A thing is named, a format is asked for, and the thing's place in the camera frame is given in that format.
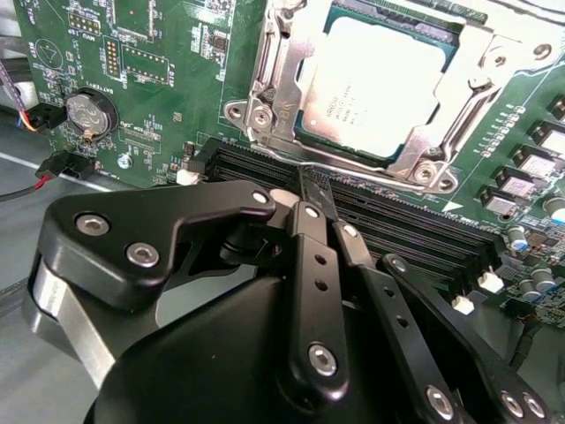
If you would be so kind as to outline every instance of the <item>red wire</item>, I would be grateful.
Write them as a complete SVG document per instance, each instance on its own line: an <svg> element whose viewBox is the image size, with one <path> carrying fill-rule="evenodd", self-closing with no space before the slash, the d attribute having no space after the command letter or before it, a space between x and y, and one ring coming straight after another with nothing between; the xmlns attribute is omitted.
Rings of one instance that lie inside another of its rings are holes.
<svg viewBox="0 0 565 424"><path fill-rule="evenodd" d="M47 183L49 181L49 175L44 175L42 179L40 179L37 183L35 183L34 185L34 189L35 190L39 190L40 188L43 187L43 185L45 183Z"/></svg>

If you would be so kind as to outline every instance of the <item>black cable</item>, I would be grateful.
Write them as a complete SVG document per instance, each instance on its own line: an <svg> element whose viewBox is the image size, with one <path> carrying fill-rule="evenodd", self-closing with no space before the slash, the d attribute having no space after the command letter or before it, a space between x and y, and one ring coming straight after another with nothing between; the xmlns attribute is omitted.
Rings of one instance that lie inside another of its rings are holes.
<svg viewBox="0 0 565 424"><path fill-rule="evenodd" d="M32 185L28 188L24 188L22 190L18 190L17 192L13 192L13 193L0 194L0 203L2 203L4 201L13 201L14 199L19 199L20 197L24 197L24 196L27 196L28 194L36 192L37 190L42 188L43 185L45 183L47 183L50 179L51 179L51 176L48 173L45 173L45 175L43 175L38 182L36 182L34 185Z"/></svg>
<svg viewBox="0 0 565 424"><path fill-rule="evenodd" d="M515 371L518 371L528 355L530 354L531 346L533 345L533 338L541 330L542 324L537 316L528 316L524 320L524 329L522 335L518 338L518 343L509 365Z"/></svg>
<svg viewBox="0 0 565 424"><path fill-rule="evenodd" d="M14 199L19 199L20 197L24 197L27 196L28 194L34 193L35 190L36 190L35 185L32 185L28 188L18 190L17 192L0 194L0 203L4 201L13 201Z"/></svg>

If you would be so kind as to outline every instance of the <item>mounting hole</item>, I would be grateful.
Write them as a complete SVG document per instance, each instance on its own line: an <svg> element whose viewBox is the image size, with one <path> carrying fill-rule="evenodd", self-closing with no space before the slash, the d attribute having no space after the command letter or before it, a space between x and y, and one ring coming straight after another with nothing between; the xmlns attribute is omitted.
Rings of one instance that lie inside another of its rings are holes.
<svg viewBox="0 0 565 424"><path fill-rule="evenodd" d="M506 58L504 56L498 56L494 59L494 64L496 66L503 66L506 64Z"/></svg>
<svg viewBox="0 0 565 424"><path fill-rule="evenodd" d="M240 119L241 118L241 110L239 110L239 108L229 108L228 109L228 116L231 119Z"/></svg>
<svg viewBox="0 0 565 424"><path fill-rule="evenodd" d="M315 281L316 287L318 287L318 290L325 292L328 289L328 285L326 284L326 282L322 281L322 280L316 280Z"/></svg>
<svg viewBox="0 0 565 424"><path fill-rule="evenodd" d="M320 264L320 265L326 265L328 263L328 261L326 261L326 258L324 258L323 256L321 256L320 254L317 254L316 256L314 256L314 258L316 258L316 261Z"/></svg>
<svg viewBox="0 0 565 424"><path fill-rule="evenodd" d="M443 179L442 181L440 181L440 183L438 184L438 187L440 188L440 190L442 191L447 191L450 190L451 188L453 188L453 181L451 181L450 179Z"/></svg>
<svg viewBox="0 0 565 424"><path fill-rule="evenodd" d="M551 51L551 44L539 44L539 46L533 50L533 54L536 60L544 60L551 55Z"/></svg>
<svg viewBox="0 0 565 424"><path fill-rule="evenodd" d="M403 316L397 315L396 316L396 320L398 321L398 323L401 325L401 327L403 329L407 329L409 326L409 323L406 321L406 319Z"/></svg>

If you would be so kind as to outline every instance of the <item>connector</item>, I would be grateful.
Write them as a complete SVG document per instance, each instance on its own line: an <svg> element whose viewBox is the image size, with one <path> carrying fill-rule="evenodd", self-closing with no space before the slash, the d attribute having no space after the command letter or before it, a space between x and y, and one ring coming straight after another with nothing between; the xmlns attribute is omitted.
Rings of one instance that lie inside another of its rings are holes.
<svg viewBox="0 0 565 424"><path fill-rule="evenodd" d="M53 179L64 173L76 179L87 179L93 172L94 165L92 161L84 156L61 150L44 160L35 172L35 176L38 179L42 179L45 176Z"/></svg>
<svg viewBox="0 0 565 424"><path fill-rule="evenodd" d="M52 104L39 103L26 112L29 123L38 132L53 130L67 120L66 108L58 108Z"/></svg>

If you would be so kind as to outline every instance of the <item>chip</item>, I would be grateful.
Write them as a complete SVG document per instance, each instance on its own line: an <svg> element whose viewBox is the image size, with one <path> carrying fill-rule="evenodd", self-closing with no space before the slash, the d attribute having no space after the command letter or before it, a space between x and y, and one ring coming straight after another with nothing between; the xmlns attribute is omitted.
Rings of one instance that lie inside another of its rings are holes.
<svg viewBox="0 0 565 424"><path fill-rule="evenodd" d="M310 134L390 157L437 107L446 58L431 44L344 17L317 57L302 121Z"/></svg>
<svg viewBox="0 0 565 424"><path fill-rule="evenodd" d="M530 231L530 234L526 236L528 244L532 247L537 247L543 245L547 240L547 235L539 231Z"/></svg>

